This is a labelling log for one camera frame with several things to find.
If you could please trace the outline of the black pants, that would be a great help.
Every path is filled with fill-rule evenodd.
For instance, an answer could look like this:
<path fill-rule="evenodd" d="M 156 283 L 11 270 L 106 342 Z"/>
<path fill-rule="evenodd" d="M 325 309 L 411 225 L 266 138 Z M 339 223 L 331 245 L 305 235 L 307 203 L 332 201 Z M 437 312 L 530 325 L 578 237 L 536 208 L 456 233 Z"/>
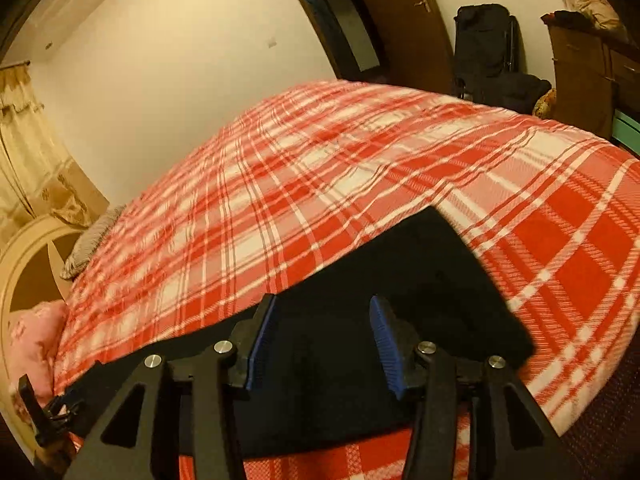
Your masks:
<path fill-rule="evenodd" d="M 234 401 L 244 457 L 334 448 L 413 423 L 416 401 L 390 391 L 378 358 L 374 296 L 452 356 L 519 368 L 535 352 L 470 248 L 425 208 L 278 293 L 256 387 Z"/>

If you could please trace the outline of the pink blanket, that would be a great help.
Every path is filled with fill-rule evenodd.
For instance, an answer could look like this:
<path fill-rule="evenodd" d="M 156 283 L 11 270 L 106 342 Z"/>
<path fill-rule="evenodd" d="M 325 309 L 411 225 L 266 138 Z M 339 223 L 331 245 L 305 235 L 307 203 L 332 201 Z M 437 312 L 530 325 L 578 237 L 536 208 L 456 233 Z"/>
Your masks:
<path fill-rule="evenodd" d="M 28 310 L 17 312 L 9 327 L 9 395 L 19 411 L 24 403 L 18 393 L 20 378 L 27 375 L 40 406 L 53 396 L 54 361 L 68 307 L 64 300 L 43 301 Z"/>

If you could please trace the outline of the red plaid bed cover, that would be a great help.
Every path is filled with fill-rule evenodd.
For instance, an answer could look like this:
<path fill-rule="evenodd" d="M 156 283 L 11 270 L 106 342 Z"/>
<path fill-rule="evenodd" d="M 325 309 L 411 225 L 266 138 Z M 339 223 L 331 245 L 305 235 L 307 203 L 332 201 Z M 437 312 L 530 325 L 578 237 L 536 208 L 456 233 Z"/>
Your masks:
<path fill-rule="evenodd" d="M 639 162 L 451 96 L 301 84 L 136 198 L 68 297 L 54 388 L 221 322 L 427 206 L 532 335 L 524 368 L 588 479 L 639 473 Z"/>

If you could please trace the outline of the grey striped pillow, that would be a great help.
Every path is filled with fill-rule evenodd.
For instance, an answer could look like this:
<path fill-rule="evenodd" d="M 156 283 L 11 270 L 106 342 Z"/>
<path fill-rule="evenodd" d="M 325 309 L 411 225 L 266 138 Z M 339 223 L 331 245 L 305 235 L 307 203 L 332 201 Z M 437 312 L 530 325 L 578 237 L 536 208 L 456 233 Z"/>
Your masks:
<path fill-rule="evenodd" d="M 63 269 L 60 273 L 62 280 L 73 281 L 79 274 L 86 270 L 86 267 L 104 238 L 111 232 L 112 227 L 124 210 L 124 205 L 107 209 L 104 214 L 101 214 L 99 218 L 96 219 L 96 222 L 89 226 L 88 229 L 78 237 L 72 252 L 64 262 Z"/>

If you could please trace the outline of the cream wooden headboard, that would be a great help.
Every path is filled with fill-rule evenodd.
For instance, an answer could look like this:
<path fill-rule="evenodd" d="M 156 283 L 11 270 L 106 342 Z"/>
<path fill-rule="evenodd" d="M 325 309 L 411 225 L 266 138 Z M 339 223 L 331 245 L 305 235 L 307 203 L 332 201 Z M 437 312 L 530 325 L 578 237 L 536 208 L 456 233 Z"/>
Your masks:
<path fill-rule="evenodd" d="M 68 296 L 72 283 L 60 272 L 81 233 L 53 216 L 39 217 L 23 226 L 1 255 L 1 414 L 29 460 L 37 448 L 34 430 L 18 417 L 9 395 L 10 328 L 20 313 Z"/>

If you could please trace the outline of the beige patterned curtain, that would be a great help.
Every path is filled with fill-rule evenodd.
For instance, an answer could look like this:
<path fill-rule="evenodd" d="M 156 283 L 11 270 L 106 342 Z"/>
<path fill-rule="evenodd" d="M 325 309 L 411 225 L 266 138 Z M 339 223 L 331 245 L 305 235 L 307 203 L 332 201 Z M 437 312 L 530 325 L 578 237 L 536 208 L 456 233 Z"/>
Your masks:
<path fill-rule="evenodd" d="M 0 160 L 2 246 L 48 214 L 82 228 L 107 210 L 108 200 L 50 126 L 26 64 L 1 71 Z"/>

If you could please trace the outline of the black bag on floor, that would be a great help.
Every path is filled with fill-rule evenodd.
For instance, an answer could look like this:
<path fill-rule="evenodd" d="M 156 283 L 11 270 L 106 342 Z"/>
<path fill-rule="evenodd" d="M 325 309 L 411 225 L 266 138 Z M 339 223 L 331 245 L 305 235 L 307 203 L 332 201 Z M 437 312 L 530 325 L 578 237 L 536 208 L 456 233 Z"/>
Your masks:
<path fill-rule="evenodd" d="M 550 81 L 534 75 L 502 73 L 482 82 L 476 102 L 531 115 L 538 100 L 551 89 Z"/>

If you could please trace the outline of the brown wooden door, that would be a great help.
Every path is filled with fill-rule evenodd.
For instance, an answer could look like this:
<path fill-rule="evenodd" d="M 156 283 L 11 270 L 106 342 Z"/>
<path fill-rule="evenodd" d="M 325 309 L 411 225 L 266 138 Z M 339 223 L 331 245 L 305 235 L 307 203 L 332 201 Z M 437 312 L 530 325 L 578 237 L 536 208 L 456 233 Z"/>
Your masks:
<path fill-rule="evenodd" d="M 436 0 L 363 0 L 395 86 L 454 93 L 452 47 Z"/>

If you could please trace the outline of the brown wooden cabinet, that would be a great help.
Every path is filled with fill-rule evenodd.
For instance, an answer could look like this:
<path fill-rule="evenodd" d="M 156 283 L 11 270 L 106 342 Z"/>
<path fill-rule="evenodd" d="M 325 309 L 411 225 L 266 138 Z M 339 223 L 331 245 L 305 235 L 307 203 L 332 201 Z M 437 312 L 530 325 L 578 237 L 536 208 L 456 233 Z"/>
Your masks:
<path fill-rule="evenodd" d="M 558 122 L 612 138 L 619 110 L 639 116 L 639 46 L 568 11 L 544 14 L 554 65 Z"/>

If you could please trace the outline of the clothes pile on cabinet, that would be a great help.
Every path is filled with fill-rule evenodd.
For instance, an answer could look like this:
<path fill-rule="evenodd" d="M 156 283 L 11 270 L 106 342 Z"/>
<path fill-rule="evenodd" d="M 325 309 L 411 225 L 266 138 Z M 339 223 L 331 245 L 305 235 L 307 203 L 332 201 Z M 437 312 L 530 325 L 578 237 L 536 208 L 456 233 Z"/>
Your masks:
<path fill-rule="evenodd" d="M 620 16 L 608 3 L 608 0 L 562 0 L 565 6 L 564 11 L 556 11 L 558 18 L 568 18 L 568 14 L 573 13 L 573 21 L 576 24 L 585 26 L 586 22 L 599 32 L 606 32 L 615 39 L 632 44 L 626 26 Z"/>

